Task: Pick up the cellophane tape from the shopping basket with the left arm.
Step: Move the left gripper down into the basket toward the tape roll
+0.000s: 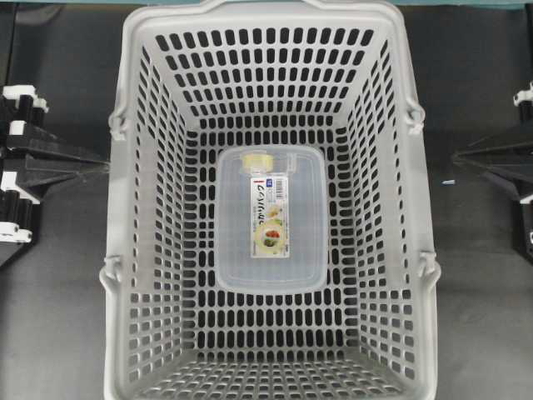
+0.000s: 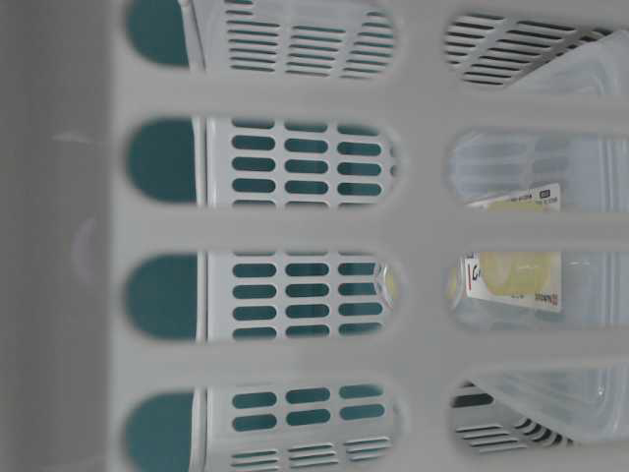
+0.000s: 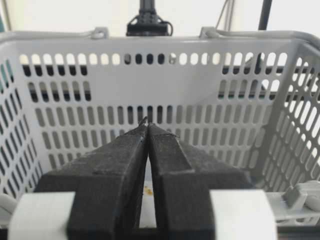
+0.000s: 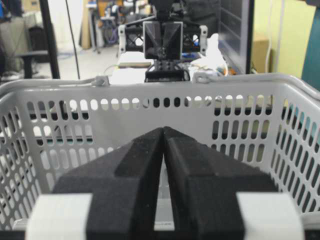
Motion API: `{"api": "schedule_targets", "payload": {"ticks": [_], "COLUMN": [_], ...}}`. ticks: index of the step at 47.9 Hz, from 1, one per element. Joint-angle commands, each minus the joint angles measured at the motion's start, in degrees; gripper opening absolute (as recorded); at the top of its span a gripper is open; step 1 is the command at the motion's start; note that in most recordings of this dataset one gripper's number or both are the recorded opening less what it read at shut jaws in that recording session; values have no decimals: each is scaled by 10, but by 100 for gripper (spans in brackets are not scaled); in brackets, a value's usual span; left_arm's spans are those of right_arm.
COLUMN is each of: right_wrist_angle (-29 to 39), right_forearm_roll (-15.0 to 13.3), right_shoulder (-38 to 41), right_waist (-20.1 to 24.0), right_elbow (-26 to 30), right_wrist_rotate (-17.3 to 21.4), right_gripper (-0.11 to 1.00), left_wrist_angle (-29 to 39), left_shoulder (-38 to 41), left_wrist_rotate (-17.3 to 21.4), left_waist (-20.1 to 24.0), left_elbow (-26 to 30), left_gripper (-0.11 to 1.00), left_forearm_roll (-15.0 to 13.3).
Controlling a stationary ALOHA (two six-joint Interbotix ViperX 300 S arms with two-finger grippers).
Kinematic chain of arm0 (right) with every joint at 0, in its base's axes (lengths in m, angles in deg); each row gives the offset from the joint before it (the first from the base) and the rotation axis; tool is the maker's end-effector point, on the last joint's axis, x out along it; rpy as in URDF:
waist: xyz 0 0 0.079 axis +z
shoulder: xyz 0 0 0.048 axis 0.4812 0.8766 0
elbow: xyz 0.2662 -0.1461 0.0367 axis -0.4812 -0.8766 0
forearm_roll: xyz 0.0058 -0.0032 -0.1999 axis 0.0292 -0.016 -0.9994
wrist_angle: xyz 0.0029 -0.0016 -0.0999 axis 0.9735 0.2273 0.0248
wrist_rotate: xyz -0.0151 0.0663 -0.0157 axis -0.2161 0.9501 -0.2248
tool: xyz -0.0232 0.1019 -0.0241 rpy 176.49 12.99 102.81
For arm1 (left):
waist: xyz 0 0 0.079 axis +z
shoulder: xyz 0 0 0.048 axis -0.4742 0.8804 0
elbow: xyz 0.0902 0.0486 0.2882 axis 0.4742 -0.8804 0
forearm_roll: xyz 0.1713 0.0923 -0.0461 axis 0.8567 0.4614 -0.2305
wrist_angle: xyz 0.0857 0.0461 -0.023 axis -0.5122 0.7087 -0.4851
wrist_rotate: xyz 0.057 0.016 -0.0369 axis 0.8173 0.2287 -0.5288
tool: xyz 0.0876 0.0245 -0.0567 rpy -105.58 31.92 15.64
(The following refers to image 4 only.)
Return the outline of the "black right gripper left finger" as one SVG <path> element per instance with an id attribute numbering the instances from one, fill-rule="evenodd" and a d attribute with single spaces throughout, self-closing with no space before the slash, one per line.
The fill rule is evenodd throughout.
<path id="1" fill-rule="evenodd" d="M 164 131 L 156 128 L 62 175 L 32 209 L 28 240 L 135 240 L 154 233 Z"/>

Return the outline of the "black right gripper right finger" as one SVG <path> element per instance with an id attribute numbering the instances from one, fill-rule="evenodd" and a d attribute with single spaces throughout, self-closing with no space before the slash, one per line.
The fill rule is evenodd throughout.
<path id="1" fill-rule="evenodd" d="M 303 240 L 287 193 L 270 176 L 166 126 L 171 197 L 199 240 Z"/>

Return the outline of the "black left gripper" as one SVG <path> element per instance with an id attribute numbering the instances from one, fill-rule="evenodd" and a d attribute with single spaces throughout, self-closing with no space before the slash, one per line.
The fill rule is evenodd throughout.
<path id="1" fill-rule="evenodd" d="M 119 51 L 141 52 L 153 63 L 144 74 L 146 83 L 190 81 L 188 70 L 179 66 L 183 54 L 205 55 L 208 27 L 185 21 L 137 21 L 118 27 Z"/>

